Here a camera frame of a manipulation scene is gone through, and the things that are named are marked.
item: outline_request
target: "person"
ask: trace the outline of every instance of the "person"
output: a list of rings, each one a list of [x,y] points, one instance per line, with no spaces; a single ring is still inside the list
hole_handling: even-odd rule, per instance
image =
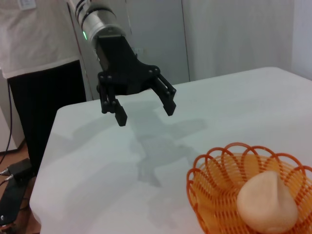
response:
[[[0,68],[37,173],[58,109],[86,101],[65,1],[0,0],[0,35]]]

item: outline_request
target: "white shirt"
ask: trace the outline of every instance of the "white shirt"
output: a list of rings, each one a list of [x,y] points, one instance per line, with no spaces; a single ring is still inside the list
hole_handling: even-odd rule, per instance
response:
[[[64,0],[36,0],[21,10],[18,0],[0,0],[0,67],[3,77],[42,71],[79,60]]]

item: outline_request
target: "green indicator light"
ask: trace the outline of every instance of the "green indicator light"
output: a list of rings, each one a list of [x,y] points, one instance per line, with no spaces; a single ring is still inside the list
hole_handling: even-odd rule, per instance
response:
[[[84,38],[86,38],[86,40],[87,40],[87,35],[86,35],[86,33],[85,33],[85,32],[83,32],[83,34],[84,34]]]

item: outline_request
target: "black cable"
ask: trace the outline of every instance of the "black cable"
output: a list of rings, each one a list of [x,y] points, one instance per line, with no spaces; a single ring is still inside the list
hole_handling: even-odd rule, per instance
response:
[[[8,82],[8,92],[9,92],[9,100],[10,100],[10,137],[9,137],[9,142],[8,142],[8,145],[6,146],[6,150],[4,152],[4,155],[2,157],[2,159],[0,160],[0,164],[3,162],[6,154],[8,153],[8,149],[9,149],[9,146],[10,146],[10,141],[11,141],[11,136],[12,136],[12,101],[11,101],[11,91],[10,91],[10,84],[9,84],[9,81]]]
[[[20,208],[20,210],[19,211],[23,211],[23,210],[27,210],[28,208],[29,208],[29,198],[26,198],[26,197],[23,197],[23,200],[28,200],[28,204],[25,206],[25,207],[23,207],[23,208]]]
[[[1,186],[2,184],[4,184],[5,182],[7,182],[7,180],[2,181],[2,182],[0,183],[0,186]]]

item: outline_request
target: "white curtain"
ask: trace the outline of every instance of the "white curtain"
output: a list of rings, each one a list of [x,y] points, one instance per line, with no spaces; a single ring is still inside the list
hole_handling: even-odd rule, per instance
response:
[[[191,80],[274,66],[312,79],[312,0],[182,0]]]

